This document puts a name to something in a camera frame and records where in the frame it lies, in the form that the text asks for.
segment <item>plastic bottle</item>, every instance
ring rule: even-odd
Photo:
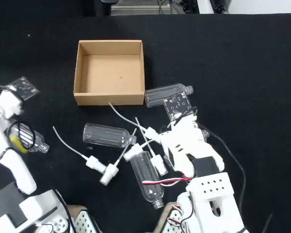
[[[108,147],[124,148],[136,143],[136,136],[131,136],[125,129],[87,123],[83,131],[83,142]]]
[[[181,83],[146,90],[145,103],[148,108],[163,105],[163,99],[182,91],[185,91],[187,95],[190,95],[194,90],[192,86],[185,86]]]
[[[44,142],[44,137],[38,133],[37,131],[34,131],[35,134],[35,143],[34,145],[29,149],[30,152],[41,152],[41,153],[47,153],[49,150],[49,145]],[[30,128],[20,123],[19,125],[16,124],[11,128],[11,135],[17,136],[17,138],[25,145],[25,147],[29,148],[33,143],[33,133],[30,130]]]
[[[164,196],[164,188],[160,184],[143,185],[142,181],[158,181],[159,176],[156,169],[153,167],[150,154],[148,151],[143,151],[134,156],[130,160],[131,166],[135,172],[138,184],[144,198],[151,202],[155,209],[162,208],[164,203],[162,198]]]

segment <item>black table surface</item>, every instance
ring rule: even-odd
[[[23,155],[40,194],[57,188],[69,204],[86,206],[105,233],[152,231],[162,210],[144,200],[129,163],[104,187],[100,174],[56,138],[86,155],[114,163],[121,150],[82,142],[86,122],[128,129],[108,106],[79,107],[72,94],[78,40],[141,39],[146,88],[183,83],[201,123],[220,135],[247,174],[243,220],[261,232],[291,232],[291,15],[133,16],[0,22],[0,84],[26,76],[41,92],[25,103],[21,119],[44,135],[47,154]],[[117,108],[158,131],[168,123],[164,107]],[[214,138],[238,201],[240,169]],[[0,188],[9,179],[0,167]],[[185,184],[165,188],[175,201]]]

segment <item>black circuit board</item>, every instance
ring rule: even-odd
[[[176,120],[192,107],[184,91],[165,98],[163,103],[170,121]]]

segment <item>white spray nozzle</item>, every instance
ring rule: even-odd
[[[147,128],[147,130],[145,131],[145,137],[153,139],[159,144],[161,143],[160,135],[155,131],[155,129],[151,127]]]
[[[163,161],[160,154],[153,156],[151,158],[151,163],[156,168],[156,170],[159,172],[160,176],[163,176],[163,175],[168,173],[168,171],[165,167],[164,161]]]
[[[136,156],[137,154],[140,154],[141,152],[143,152],[144,150],[142,149],[142,147],[140,146],[139,143],[136,143],[135,145],[133,145],[129,151],[127,151],[124,154],[124,159],[126,160],[126,162],[128,162],[129,160],[131,160],[132,157]]]
[[[105,173],[102,175],[100,179],[100,183],[104,186],[107,186],[110,180],[118,173],[118,168],[113,165],[109,164],[105,170]]]
[[[91,169],[99,171],[101,174],[103,174],[106,170],[106,166],[92,155],[86,161],[86,165]]]

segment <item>open cardboard box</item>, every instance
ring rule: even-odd
[[[78,105],[143,104],[141,40],[80,40],[74,78]]]

